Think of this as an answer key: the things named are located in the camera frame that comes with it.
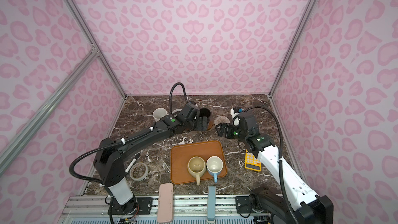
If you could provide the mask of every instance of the beige mug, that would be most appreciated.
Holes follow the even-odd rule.
[[[188,162],[188,172],[196,178],[196,185],[200,185],[200,178],[206,172],[206,162],[201,157],[192,157]]]

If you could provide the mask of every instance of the beige mug handle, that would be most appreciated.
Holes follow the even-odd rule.
[[[200,176],[198,174],[196,175],[196,185],[200,185]]]

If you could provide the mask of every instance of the diagonal metal bar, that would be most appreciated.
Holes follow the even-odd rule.
[[[281,64],[281,67],[279,68],[279,71],[276,75],[276,79],[271,87],[271,91],[269,95],[272,97],[273,94],[275,93],[279,82],[282,79],[283,73],[286,70],[287,65],[289,64],[290,59],[292,58],[292,55],[294,53],[294,50],[296,49],[297,44],[300,41],[300,38],[305,30],[305,27],[308,23],[308,21],[311,18],[311,15],[316,8],[316,4],[318,3],[319,0],[308,0],[307,5],[303,11],[303,14],[301,16],[300,22],[297,25],[297,29],[293,35],[292,41],[289,44],[289,47],[287,48],[287,52],[285,54],[285,57],[283,58],[283,62]]]
[[[52,96],[44,102],[42,107],[37,110],[35,116],[27,123],[23,130],[10,141],[10,145],[0,155],[0,177],[17,158],[19,153],[21,153],[40,127],[46,122],[47,118],[50,117],[52,112],[57,108],[59,103],[61,103],[63,98],[68,94],[96,57],[99,58],[99,54],[96,49],[93,49],[57,88]]]
[[[73,15],[73,17],[75,18],[77,24],[82,29],[82,32],[83,32],[84,36],[86,37],[86,39],[88,40],[88,42],[91,43],[92,47],[99,50],[100,61],[101,61],[102,65],[105,67],[105,70],[109,74],[111,80],[117,87],[117,89],[120,92],[120,94],[122,95],[122,97],[126,98],[126,92],[124,91],[122,85],[120,84],[119,80],[117,79],[115,73],[109,66],[109,63],[106,60],[105,55],[103,54],[103,52],[101,50],[101,47],[98,45],[98,43],[94,37],[94,34],[91,32],[86,20],[83,17],[83,14],[81,13],[80,9],[77,7],[75,0],[64,0],[64,2],[67,5],[67,7],[69,8],[69,11]]]

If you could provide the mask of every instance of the blue mug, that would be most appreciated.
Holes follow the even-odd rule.
[[[221,173],[223,166],[224,163],[217,156],[209,157],[206,162],[207,172],[214,177],[215,183],[217,183],[217,176]]]

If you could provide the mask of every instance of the brown tray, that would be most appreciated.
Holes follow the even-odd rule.
[[[181,183],[192,183],[196,179],[188,173],[188,162],[192,157],[201,157],[206,162],[209,157],[217,156],[220,157],[224,166],[222,167],[221,173],[217,176],[225,177],[227,173],[224,152],[222,146],[218,140],[210,140],[205,142],[198,142],[192,144],[183,144],[172,147],[171,150],[171,180],[174,184]],[[200,180],[213,179],[207,171],[200,178]]]

